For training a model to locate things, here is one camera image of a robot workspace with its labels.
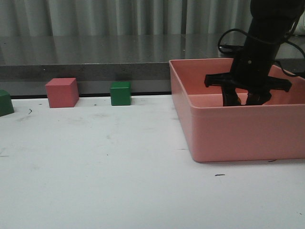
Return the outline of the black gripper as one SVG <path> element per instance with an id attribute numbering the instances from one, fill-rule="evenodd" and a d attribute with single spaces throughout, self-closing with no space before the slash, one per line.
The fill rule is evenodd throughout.
<path id="1" fill-rule="evenodd" d="M 249 92 L 245 105 L 263 105 L 272 97 L 270 90 L 288 92 L 292 87 L 289 80 L 269 76 L 274 62 L 273 58 L 238 54 L 234 57 L 229 72 L 207 74 L 204 84 L 206 87 L 221 87 L 223 106 L 241 105 L 237 88 Z"/>

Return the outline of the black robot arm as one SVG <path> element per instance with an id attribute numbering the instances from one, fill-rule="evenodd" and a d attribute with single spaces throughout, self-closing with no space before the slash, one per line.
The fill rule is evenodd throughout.
<path id="1" fill-rule="evenodd" d="M 233 53 L 231 69 L 227 73 L 208 74 L 204 84 L 220 86 L 224 106 L 241 105 L 236 89 L 248 92 L 246 105 L 268 102 L 271 90 L 288 92 L 289 80 L 269 76 L 277 52 L 294 33 L 298 20 L 305 11 L 303 0 L 253 0 L 250 2 L 252 21 L 243 46 L 230 48 L 218 45 L 222 53 Z"/>

